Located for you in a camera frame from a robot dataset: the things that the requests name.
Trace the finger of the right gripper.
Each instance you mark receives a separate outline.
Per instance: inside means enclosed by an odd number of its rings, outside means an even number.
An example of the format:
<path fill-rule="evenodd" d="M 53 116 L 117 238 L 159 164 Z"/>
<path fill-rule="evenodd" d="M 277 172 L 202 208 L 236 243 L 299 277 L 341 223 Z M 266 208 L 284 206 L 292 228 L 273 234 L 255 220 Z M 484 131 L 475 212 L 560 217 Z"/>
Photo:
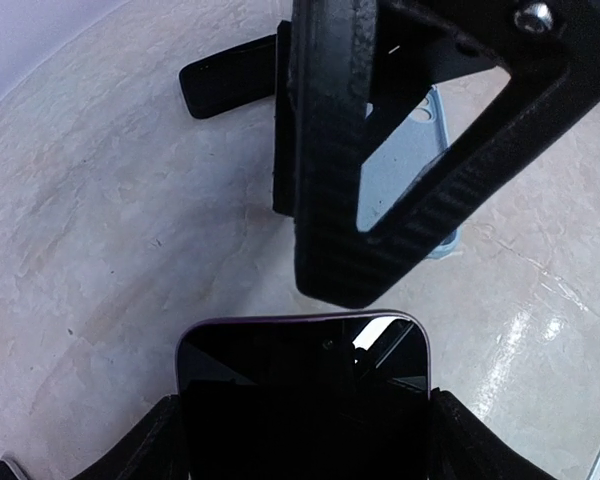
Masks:
<path fill-rule="evenodd" d="M 505 88 L 368 232 L 352 220 L 295 219 L 295 279 L 306 296 L 370 305 L 492 194 L 600 102 L 600 1 L 375 1 L 434 27 L 509 73 Z M 376 149 L 366 105 L 364 160 Z"/>
<path fill-rule="evenodd" d="M 276 39 L 273 207 L 355 218 L 379 6 L 296 1 Z"/>

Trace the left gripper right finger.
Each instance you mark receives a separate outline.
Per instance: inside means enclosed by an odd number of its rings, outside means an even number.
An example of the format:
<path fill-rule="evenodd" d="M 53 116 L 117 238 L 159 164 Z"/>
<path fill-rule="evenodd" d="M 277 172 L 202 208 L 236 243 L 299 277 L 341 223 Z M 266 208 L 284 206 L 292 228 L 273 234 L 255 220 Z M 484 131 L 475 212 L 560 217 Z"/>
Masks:
<path fill-rule="evenodd" d="M 449 391 L 431 392 L 430 428 L 431 479 L 551 477 L 506 445 Z"/>

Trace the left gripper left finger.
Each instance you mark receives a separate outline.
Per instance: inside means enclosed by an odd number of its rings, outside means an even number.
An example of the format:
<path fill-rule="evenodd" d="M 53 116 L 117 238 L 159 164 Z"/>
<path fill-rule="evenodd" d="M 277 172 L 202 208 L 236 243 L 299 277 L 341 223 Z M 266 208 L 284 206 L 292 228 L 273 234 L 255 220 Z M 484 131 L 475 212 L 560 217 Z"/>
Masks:
<path fill-rule="evenodd" d="M 77 479 L 183 479 L 185 439 L 180 399 L 163 397 Z"/>

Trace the light blue phone case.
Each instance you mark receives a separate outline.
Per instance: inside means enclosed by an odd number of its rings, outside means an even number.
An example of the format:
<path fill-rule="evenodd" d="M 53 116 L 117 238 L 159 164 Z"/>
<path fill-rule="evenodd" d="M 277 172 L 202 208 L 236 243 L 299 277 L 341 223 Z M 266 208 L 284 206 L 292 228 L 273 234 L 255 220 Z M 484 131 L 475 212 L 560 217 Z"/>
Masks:
<path fill-rule="evenodd" d="M 361 168 L 356 226 L 370 231 L 450 145 L 442 98 L 433 86 Z"/>

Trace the black phone purple edge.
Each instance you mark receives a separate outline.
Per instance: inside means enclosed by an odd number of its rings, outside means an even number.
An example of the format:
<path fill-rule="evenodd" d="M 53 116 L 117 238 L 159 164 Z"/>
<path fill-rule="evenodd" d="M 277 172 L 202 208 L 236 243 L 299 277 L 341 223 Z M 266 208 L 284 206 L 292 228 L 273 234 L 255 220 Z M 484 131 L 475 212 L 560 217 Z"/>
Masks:
<path fill-rule="evenodd" d="M 211 319 L 176 350 L 194 479 L 424 479 L 429 341 L 391 310 Z"/>

